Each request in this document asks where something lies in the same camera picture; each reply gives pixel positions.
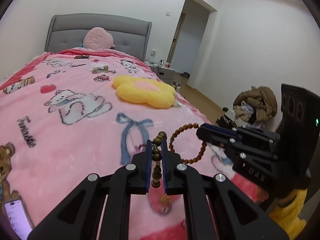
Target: doorway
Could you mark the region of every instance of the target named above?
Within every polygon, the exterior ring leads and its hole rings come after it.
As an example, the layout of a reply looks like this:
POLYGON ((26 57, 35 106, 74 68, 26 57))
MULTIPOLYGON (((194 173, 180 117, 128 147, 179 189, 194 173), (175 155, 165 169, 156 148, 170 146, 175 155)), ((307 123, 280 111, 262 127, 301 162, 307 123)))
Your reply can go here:
POLYGON ((194 0, 185 0, 167 62, 188 82, 207 26, 210 10, 194 0))
POLYGON ((180 15, 177 29, 176 29, 176 32, 174 33, 173 40, 171 43, 171 47, 170 47, 170 51, 169 51, 169 55, 168 55, 168 59, 167 59, 168 63, 171 63, 171 61, 172 61, 173 54, 174 54, 174 51, 175 51, 177 43, 178 43, 178 38, 179 38, 181 29, 182 29, 182 25, 183 25, 183 21, 184 21, 185 16, 186 16, 185 13, 181 13, 181 15, 180 15))

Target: pink blanket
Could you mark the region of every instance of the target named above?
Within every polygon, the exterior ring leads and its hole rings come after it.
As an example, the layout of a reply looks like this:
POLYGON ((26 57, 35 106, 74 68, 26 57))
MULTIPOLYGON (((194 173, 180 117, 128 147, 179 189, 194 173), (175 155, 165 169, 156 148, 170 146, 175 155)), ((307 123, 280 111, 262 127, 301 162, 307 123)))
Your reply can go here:
MULTIPOLYGON (((77 48, 42 55, 0 87, 5 90, 0 93, 1 145, 11 142, 15 149, 7 181, 35 226, 88 174, 114 173, 159 131, 171 135, 184 124, 209 122, 179 94, 183 106, 170 109, 120 100, 112 87, 119 75, 158 80, 146 64, 125 53, 77 48)), ((196 157, 200 147, 194 129, 174 142, 184 159, 196 157)), ((193 167, 208 176, 225 173, 256 200, 255 185, 232 171, 220 148, 207 147, 193 167)), ((161 187, 132 196, 130 240, 187 239, 182 197, 160 215, 163 194, 161 187)))

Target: gray upholstered headboard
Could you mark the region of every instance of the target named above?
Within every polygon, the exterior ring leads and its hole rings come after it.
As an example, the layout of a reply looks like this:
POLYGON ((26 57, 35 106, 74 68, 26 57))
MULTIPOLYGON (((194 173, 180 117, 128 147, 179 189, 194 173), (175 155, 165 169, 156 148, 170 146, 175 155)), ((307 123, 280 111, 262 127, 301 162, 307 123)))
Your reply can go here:
POLYGON ((78 47, 94 27, 102 27, 113 36, 116 50, 144 61, 152 23, 116 15, 80 13, 53 16, 45 51, 60 52, 78 47))

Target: yellow flower pillow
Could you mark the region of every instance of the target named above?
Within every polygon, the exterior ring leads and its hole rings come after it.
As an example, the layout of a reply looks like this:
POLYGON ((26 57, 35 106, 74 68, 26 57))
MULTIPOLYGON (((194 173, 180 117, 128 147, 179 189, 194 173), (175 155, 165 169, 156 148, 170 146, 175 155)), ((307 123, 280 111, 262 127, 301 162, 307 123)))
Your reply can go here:
POLYGON ((175 103, 176 91, 168 84, 147 78, 118 76, 113 80, 117 95, 130 103, 169 108, 175 103))

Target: phone screen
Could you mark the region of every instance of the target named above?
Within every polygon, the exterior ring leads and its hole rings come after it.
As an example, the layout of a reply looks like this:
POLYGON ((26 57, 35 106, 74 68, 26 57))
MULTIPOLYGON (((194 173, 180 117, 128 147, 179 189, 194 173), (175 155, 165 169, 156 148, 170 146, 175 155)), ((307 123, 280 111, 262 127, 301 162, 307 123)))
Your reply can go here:
POLYGON ((27 240, 28 235, 32 231, 32 227, 28 221, 26 212, 24 211, 22 201, 20 199, 13 200, 4 204, 11 227, 15 233, 22 239, 27 240))

